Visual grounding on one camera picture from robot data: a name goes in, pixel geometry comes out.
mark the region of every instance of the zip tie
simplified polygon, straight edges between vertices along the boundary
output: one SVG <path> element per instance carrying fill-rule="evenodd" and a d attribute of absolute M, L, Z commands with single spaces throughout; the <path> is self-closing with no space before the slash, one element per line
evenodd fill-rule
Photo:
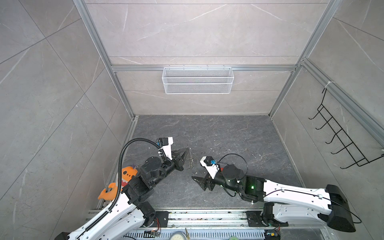
<path fill-rule="evenodd" d="M 328 81 L 327 85 L 325 85 L 325 87 L 324 87 L 324 88 L 327 88 L 328 84 L 330 84 L 330 83 L 335 83 L 335 82 L 332 82 L 332 81 Z"/>

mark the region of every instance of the wire mesh basket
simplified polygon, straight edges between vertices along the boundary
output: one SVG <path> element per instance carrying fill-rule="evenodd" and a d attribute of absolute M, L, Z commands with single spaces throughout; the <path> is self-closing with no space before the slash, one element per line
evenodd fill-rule
<path fill-rule="evenodd" d="M 166 67 L 162 80 L 166 94 L 230 93 L 233 71 L 230 67 Z"/>

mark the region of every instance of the black corrugated hose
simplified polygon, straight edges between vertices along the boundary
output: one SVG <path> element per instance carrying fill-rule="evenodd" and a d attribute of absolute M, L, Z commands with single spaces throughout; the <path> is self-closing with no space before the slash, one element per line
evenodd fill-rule
<path fill-rule="evenodd" d="M 122 169 L 122 159 L 124 157 L 124 153 L 125 153 L 125 150 L 127 150 L 128 146 L 130 144 L 132 144 L 133 142 L 137 142 L 137 141 L 142 141 L 142 142 L 147 142 L 147 143 L 150 143 L 152 145 L 154 145 L 155 147 L 157 147 L 157 149 L 160 151 L 160 156 L 161 158 L 163 159 L 163 161 L 165 161 L 167 159 L 167 156 L 163 150 L 163 148 L 159 145 L 157 145 L 155 142 L 152 142 L 151 140 L 149 139 L 146 139 L 146 138 L 141 138 L 141 137 L 138 137 L 138 138 L 134 138 L 130 141 L 128 141 L 124 147 L 122 148 L 121 152 L 120 152 L 120 156 L 119 156 L 119 165 L 118 165 L 118 189 L 121 189 L 121 169 Z M 85 228 L 85 231 L 79 236 L 77 237 L 77 239 L 79 239 L 85 232 L 89 231 L 91 228 L 93 228 L 98 222 L 100 222 L 101 219 L 103 219 L 108 213 L 110 213 L 113 209 L 113 207 L 116 205 L 116 202 L 118 201 L 119 199 L 119 196 L 120 196 L 120 191 L 118 191 L 116 193 L 116 197 L 115 199 L 113 200 L 111 206 L 108 208 L 109 211 L 105 211 L 100 217 L 98 217 L 95 221 L 93 221 L 88 227 Z"/>

